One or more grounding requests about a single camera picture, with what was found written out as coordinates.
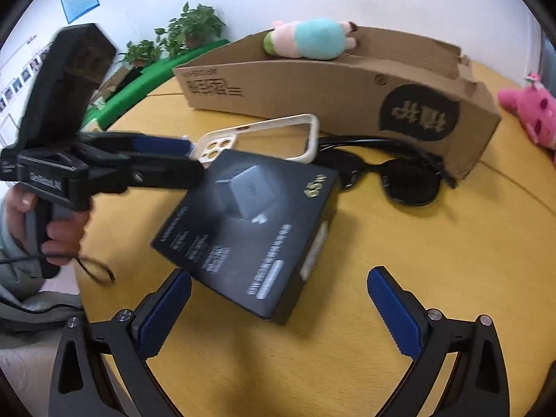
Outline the person's left hand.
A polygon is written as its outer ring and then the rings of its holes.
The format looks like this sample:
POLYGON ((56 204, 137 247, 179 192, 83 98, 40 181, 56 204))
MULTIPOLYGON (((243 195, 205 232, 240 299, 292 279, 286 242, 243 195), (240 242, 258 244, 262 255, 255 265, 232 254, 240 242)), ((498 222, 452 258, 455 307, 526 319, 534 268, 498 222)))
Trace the person's left hand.
MULTIPOLYGON (((14 186, 3 199, 8 232, 19 247, 28 248, 25 215, 34 210, 38 197, 14 186)), ((48 240, 42 244, 43 254, 78 254, 85 236, 90 211, 71 213, 68 219, 51 221, 47 226, 48 240)))

